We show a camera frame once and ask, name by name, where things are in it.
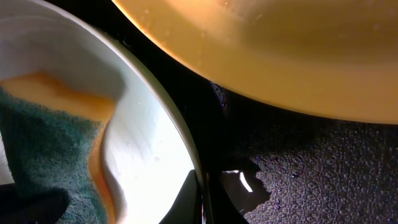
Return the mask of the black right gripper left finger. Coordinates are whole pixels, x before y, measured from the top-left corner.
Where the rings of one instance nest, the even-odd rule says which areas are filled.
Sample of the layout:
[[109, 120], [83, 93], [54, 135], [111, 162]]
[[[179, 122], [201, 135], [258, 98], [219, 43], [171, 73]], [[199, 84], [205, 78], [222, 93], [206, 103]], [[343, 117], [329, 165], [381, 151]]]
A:
[[1, 185], [1, 224], [54, 224], [68, 205], [65, 190], [24, 198], [17, 193], [16, 184]]

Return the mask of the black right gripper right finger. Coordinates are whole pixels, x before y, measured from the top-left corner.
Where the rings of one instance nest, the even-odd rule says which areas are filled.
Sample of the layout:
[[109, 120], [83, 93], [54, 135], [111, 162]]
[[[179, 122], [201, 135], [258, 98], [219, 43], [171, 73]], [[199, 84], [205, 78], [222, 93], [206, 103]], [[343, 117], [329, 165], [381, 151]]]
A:
[[191, 170], [166, 216], [159, 224], [202, 224], [202, 200], [197, 175]]

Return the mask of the mint green plate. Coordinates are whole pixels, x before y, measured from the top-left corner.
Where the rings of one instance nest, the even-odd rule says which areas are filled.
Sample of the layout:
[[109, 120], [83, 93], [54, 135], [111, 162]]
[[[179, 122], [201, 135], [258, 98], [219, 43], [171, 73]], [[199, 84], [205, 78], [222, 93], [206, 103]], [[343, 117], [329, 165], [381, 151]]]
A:
[[[198, 163], [189, 129], [155, 76], [109, 35], [53, 4], [2, 1], [1, 82], [32, 73], [114, 102], [100, 155], [114, 223], [160, 223]], [[16, 183], [1, 137], [5, 184]]]

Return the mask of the green yellow sponge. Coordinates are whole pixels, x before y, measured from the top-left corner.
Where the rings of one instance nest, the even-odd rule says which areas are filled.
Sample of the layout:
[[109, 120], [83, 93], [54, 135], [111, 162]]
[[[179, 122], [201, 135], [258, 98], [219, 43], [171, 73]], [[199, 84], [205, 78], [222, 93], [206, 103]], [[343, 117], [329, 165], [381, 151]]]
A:
[[114, 223], [101, 143], [114, 102], [73, 90], [45, 73], [1, 82], [1, 137], [18, 192], [66, 192], [57, 223]]

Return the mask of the yellow plate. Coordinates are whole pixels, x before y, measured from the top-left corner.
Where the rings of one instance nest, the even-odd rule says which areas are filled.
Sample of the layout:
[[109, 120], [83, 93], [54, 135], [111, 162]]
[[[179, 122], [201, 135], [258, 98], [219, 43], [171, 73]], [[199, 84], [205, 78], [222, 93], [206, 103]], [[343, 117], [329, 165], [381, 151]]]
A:
[[397, 123], [397, 0], [115, 0], [200, 76], [269, 105]]

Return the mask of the round black tray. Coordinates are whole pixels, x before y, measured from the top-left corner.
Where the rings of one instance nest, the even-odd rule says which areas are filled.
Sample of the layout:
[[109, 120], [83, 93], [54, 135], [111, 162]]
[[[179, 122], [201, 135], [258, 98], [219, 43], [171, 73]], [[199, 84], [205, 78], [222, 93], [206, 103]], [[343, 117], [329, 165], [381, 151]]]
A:
[[279, 108], [163, 51], [115, 1], [57, 1], [103, 29], [161, 82], [194, 138], [215, 223], [396, 223], [397, 123]]

